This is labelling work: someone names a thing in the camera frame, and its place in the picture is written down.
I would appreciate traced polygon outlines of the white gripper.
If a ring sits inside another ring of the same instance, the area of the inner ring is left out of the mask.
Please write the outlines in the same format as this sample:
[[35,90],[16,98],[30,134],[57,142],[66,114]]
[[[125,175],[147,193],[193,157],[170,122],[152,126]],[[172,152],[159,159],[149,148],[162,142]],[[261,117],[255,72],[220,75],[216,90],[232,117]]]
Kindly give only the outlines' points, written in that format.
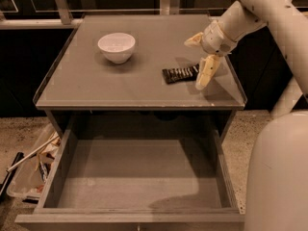
[[212,21],[202,32],[188,38],[184,44],[188,47],[202,46],[208,54],[199,62],[199,72],[196,77],[195,87],[198,90],[205,89],[214,77],[220,66],[220,57],[228,55],[236,46],[237,42],[230,39],[220,28],[217,20]]

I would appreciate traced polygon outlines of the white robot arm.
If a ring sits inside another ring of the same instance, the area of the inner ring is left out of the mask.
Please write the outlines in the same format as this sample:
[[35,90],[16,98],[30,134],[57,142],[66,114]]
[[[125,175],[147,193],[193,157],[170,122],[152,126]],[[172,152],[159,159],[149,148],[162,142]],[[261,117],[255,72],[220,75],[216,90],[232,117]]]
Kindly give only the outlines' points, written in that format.
[[[308,19],[292,0],[238,0],[185,41],[208,57],[195,87],[204,89],[220,59],[245,35],[268,27],[300,90],[308,92]],[[259,134],[251,152],[244,231],[308,231],[308,114],[280,116]]]

